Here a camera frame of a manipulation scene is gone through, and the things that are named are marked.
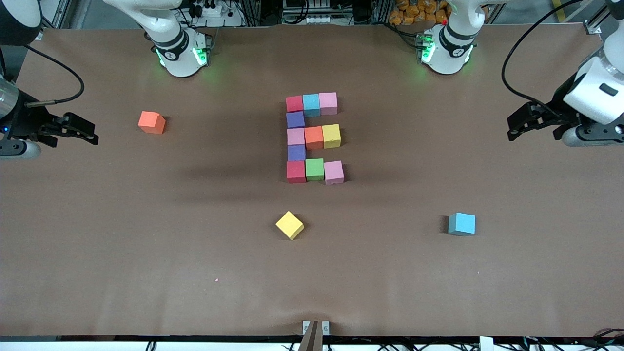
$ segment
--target glowing green light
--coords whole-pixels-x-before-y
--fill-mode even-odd
[[[431,61],[431,57],[433,56],[433,53],[436,51],[436,44],[434,42],[431,43],[431,45],[429,45],[427,47],[427,49],[423,50],[422,52],[422,61],[429,63],[429,61]]]
[[[165,67],[165,61],[163,61],[162,56],[160,55],[160,52],[158,52],[158,50],[156,50],[156,54],[158,55],[158,58],[160,59],[160,65]]]
[[[466,60],[464,60],[464,63],[467,63],[468,60],[470,60],[470,53],[472,52],[473,48],[474,48],[474,45],[470,45],[470,49],[468,49],[468,52],[466,53]]]
[[[208,62],[206,58],[206,52],[204,52],[204,50],[198,50],[198,49],[193,48],[193,55],[195,55],[195,58],[197,59],[197,63],[200,66],[203,66]]]

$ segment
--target yellow strip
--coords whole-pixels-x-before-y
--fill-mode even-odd
[[[552,4],[553,6],[555,6],[555,8],[561,6],[561,0],[552,0]],[[559,23],[565,21],[565,12],[563,11],[563,9],[557,11],[557,19],[559,19]]]

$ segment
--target colored block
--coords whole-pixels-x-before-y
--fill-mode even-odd
[[[139,127],[146,133],[162,134],[165,131],[165,119],[158,112],[141,112]]]
[[[305,145],[305,133],[303,128],[291,128],[287,129],[286,133],[288,133],[288,145]]]
[[[338,95],[335,92],[322,92],[318,94],[321,115],[338,114]]]
[[[303,98],[301,95],[286,98],[286,112],[303,111]]]
[[[323,126],[323,147],[325,149],[331,149],[332,147],[340,146],[340,126],[337,124],[330,124]]]
[[[286,162],[286,180],[290,184],[306,182],[306,162],[289,161]]]
[[[303,128],[305,126],[306,121],[303,119],[303,111],[286,113],[287,128]]]
[[[323,167],[323,159],[306,160],[306,179],[308,182],[323,180],[324,175],[325,169]]]
[[[306,147],[304,145],[289,145],[288,146],[288,160],[289,161],[305,161],[306,160]]]
[[[472,214],[455,213],[449,218],[449,234],[468,236],[475,233],[477,217]]]
[[[321,105],[318,94],[307,94],[303,96],[303,114],[306,117],[318,117],[321,115]]]
[[[303,230],[303,223],[290,211],[286,212],[275,225],[277,225],[277,228],[279,228],[282,233],[286,234],[290,240],[294,240]]]
[[[322,149],[324,146],[323,127],[307,127],[305,129],[306,149]]]
[[[323,164],[325,171],[325,184],[342,184],[344,183],[344,171],[342,161],[325,162]]]

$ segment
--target pile of orange objects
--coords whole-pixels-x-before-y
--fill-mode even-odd
[[[396,26],[421,21],[442,23],[451,15],[451,7],[446,1],[437,0],[396,0],[396,9],[390,13],[389,23]]]

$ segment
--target blue cube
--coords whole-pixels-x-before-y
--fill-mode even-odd
[[[449,234],[463,237],[474,235],[477,217],[472,214],[455,213],[449,218]]]
[[[289,161],[305,161],[306,146],[305,145],[289,145],[288,146]]]
[[[288,112],[286,114],[286,127],[287,128],[303,128],[306,126],[306,122],[303,119],[303,111]]]
[[[321,115],[321,102],[318,94],[303,96],[303,114],[306,117],[319,117]]]

